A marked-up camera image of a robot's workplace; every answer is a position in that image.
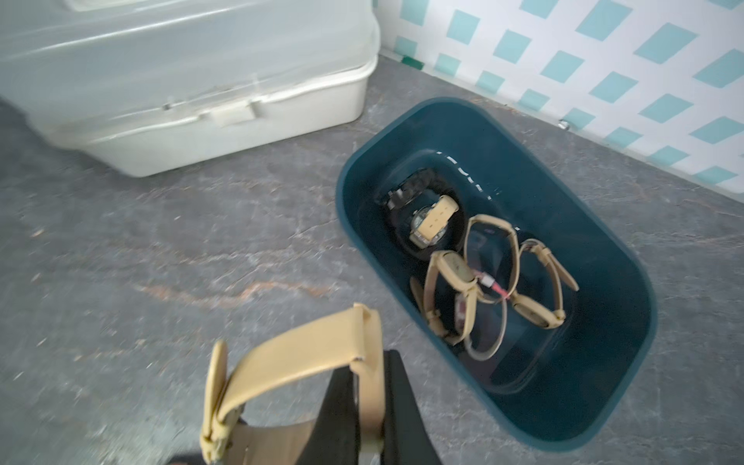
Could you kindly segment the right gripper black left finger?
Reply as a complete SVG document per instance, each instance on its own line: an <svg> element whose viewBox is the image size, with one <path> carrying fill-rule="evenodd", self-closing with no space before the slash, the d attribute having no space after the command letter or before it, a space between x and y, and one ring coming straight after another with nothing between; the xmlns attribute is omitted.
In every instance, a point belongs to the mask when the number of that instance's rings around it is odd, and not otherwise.
<svg viewBox="0 0 744 465"><path fill-rule="evenodd" d="M348 367L335 369L311 435L296 465L358 464L360 422L356 404L354 373Z"/></svg>

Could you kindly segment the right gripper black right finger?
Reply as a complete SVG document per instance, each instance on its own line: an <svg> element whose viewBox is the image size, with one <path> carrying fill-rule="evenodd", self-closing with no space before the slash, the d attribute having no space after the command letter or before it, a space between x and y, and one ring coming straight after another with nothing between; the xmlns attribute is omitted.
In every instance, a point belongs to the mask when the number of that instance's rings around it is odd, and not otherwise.
<svg viewBox="0 0 744 465"><path fill-rule="evenodd" d="M398 351L384 352L386 413L381 463L442 464L425 429L405 365Z"/></svg>

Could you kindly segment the white orange watch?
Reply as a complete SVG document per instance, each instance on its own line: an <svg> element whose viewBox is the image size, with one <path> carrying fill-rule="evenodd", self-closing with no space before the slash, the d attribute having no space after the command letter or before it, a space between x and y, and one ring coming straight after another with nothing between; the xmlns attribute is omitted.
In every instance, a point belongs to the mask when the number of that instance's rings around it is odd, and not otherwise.
<svg viewBox="0 0 744 465"><path fill-rule="evenodd" d="M430 207L417 210L411 222L409 239L420 249L437 244L447 232L459 205L450 196L442 195Z"/></svg>

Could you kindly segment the beige watch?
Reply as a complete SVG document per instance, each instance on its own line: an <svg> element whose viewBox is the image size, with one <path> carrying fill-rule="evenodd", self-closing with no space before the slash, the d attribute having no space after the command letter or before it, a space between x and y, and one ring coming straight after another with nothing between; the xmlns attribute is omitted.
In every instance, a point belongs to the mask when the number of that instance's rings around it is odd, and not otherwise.
<svg viewBox="0 0 744 465"><path fill-rule="evenodd" d="M435 294L439 277L455 291L455 329L448 331L436 308ZM424 284L415 277L409 280L410 290L429 329L451 346L470 337L476 321L476 312L481 291L474 272L465 259L455 251L434 252L429 260Z"/></svg>
<svg viewBox="0 0 744 465"><path fill-rule="evenodd" d="M536 327L540 327L541 329L557 329L567 319L564 308L563 286L566 285L572 291L578 292L579 283L558 261L544 242L536 238L524 240L517 252L517 262L519 264L521 263L521 256L525 252L535 255L544 267L544 270L548 273L552 284L554 308L552 310L548 309L544 304L537 302L534 298L530 298L530 296L525 296L524 294L522 295L517 289L511 292L511 305L519 315Z"/></svg>
<svg viewBox="0 0 744 465"><path fill-rule="evenodd" d="M520 275L515 228L501 218L477 214L468 221L463 252L486 299L508 301Z"/></svg>

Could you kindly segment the black watch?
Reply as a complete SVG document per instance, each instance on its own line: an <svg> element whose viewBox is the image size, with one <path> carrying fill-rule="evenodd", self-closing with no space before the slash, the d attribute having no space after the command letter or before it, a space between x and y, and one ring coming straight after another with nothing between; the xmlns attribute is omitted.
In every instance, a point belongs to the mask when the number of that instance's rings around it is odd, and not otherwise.
<svg viewBox="0 0 744 465"><path fill-rule="evenodd" d="M415 259L428 262L433 252L459 251L465 240L464 212L459 209L447 224L445 234L430 246L420 248L409 238L412 222L418 209L432 207L442 195L460 203L455 188L433 169L420 169L408 176L399 186L383 195L379 204L386 212L386 222L401 250Z"/></svg>

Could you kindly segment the grey pink strap watch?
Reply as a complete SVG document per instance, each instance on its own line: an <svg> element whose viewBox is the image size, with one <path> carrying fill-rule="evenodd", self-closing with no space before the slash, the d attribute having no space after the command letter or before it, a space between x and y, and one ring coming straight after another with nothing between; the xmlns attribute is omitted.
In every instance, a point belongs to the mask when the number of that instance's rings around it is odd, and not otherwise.
<svg viewBox="0 0 744 465"><path fill-rule="evenodd" d="M502 346L508 321L509 296L488 273L477 271L475 304L467 294L455 297L455 329L463 336L466 354L476 362L493 358Z"/></svg>

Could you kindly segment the beige watch lowest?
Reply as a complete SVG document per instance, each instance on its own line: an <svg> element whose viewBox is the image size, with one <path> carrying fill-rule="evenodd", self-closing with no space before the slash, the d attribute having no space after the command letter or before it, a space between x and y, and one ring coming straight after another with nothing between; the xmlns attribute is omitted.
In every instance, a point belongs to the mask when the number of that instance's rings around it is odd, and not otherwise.
<svg viewBox="0 0 744 465"><path fill-rule="evenodd" d="M314 420L258 427L241 415L252 399L306 378L348 367L355 375L360 454L383 451L386 413L382 322L378 311L351 308L287 331L228 370L228 347L218 341L205 384L201 455L207 464L296 464Z"/></svg>

